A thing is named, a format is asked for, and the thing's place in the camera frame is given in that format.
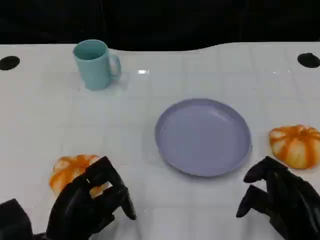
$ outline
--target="lavender plate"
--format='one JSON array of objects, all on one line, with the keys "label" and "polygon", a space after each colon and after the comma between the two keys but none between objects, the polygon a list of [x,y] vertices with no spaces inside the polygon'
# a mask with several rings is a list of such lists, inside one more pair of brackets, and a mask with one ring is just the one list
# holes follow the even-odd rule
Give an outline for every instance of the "lavender plate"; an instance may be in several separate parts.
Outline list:
[{"label": "lavender plate", "polygon": [[252,150],[242,116],[221,102],[196,98],[169,107],[155,126],[162,158],[191,175],[213,177],[246,161]]}]

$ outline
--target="teal mug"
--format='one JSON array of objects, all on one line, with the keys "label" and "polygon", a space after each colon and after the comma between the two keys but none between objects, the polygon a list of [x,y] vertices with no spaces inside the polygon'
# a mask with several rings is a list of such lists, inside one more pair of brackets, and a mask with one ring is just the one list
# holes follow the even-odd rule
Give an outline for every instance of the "teal mug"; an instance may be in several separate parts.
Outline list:
[{"label": "teal mug", "polygon": [[[121,74],[118,56],[109,54],[108,46],[103,41],[82,41],[74,47],[73,55],[85,87],[89,90],[105,89]],[[115,74],[112,73],[109,57],[115,62]]]}]

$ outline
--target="white tabletop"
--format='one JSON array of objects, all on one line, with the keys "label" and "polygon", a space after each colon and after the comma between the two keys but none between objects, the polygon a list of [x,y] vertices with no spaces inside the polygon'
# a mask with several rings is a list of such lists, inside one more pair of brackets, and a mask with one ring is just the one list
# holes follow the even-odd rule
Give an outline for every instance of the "white tabletop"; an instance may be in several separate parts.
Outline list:
[{"label": "white tabletop", "polygon": [[[77,71],[73,44],[0,46],[0,58],[21,63],[0,71],[0,202],[16,198],[43,232],[55,200],[51,169],[64,155],[108,156],[127,184],[138,220],[121,210],[96,239],[274,240],[266,216],[236,218],[250,166],[271,155],[268,131],[306,124],[320,130],[320,43],[232,43],[186,52],[118,54],[122,77],[89,91]],[[252,134],[253,152],[240,169],[203,179],[173,170],[160,158],[154,126],[177,101],[211,98],[234,107]],[[320,192],[319,169],[295,171]],[[257,184],[265,189],[263,182]]]}]

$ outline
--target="small pumpkin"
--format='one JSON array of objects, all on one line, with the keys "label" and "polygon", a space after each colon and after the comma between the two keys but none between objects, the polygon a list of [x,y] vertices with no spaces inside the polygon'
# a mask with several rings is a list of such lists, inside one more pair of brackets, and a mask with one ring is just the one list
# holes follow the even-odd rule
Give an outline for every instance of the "small pumpkin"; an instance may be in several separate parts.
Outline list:
[{"label": "small pumpkin", "polygon": [[[83,174],[87,167],[100,159],[97,155],[76,155],[63,156],[58,159],[53,167],[53,172],[49,181],[56,197],[59,196],[64,187],[71,183],[73,179]],[[103,190],[108,188],[108,183],[94,187],[90,190],[91,197],[95,198],[100,195]]]},{"label": "small pumpkin", "polygon": [[273,154],[291,168],[307,169],[320,161],[320,132],[309,126],[274,128],[269,133]]}]

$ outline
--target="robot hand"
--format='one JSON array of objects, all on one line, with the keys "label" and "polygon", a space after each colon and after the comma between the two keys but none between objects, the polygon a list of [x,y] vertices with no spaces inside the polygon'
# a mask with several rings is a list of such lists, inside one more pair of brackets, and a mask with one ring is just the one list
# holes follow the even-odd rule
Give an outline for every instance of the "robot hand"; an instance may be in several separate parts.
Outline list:
[{"label": "robot hand", "polygon": [[245,175],[245,183],[264,179],[267,192],[250,185],[238,211],[244,217],[250,209],[270,217],[270,224],[286,240],[320,239],[320,196],[301,177],[287,167],[266,157]]},{"label": "robot hand", "polygon": [[[90,189],[110,182],[111,187],[95,198]],[[105,156],[89,166],[59,194],[50,213],[45,238],[49,240],[87,240],[110,224],[113,212],[122,207],[131,219],[136,219],[128,189]]]}]

